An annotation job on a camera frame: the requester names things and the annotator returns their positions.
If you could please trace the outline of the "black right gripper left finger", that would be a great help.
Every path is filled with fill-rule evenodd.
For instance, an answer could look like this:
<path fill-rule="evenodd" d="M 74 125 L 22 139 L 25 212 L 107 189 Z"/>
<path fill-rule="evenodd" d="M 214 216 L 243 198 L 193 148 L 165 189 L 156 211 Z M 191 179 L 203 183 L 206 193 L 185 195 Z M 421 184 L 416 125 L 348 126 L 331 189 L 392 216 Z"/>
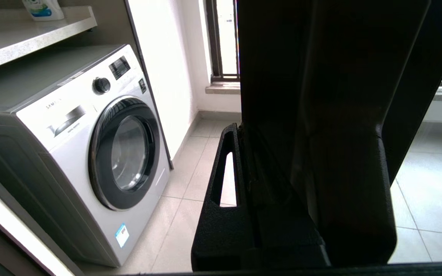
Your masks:
<path fill-rule="evenodd" d="M 228 154 L 232 154 L 235 207 L 220 205 Z M 244 183 L 242 152 L 235 123 L 221 133 L 191 248 L 191 265 L 194 271 L 260 268 L 260 250 Z"/>

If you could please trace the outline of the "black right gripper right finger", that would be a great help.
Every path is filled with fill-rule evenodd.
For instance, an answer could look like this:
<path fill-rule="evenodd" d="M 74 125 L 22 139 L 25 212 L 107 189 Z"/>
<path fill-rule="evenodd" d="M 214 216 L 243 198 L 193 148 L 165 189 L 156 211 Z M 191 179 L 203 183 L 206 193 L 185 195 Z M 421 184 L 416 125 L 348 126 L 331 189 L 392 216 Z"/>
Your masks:
<path fill-rule="evenodd" d="M 330 267 L 325 243 L 307 208 L 253 127 L 244 127 L 244 155 L 249 209 L 263 267 Z"/>

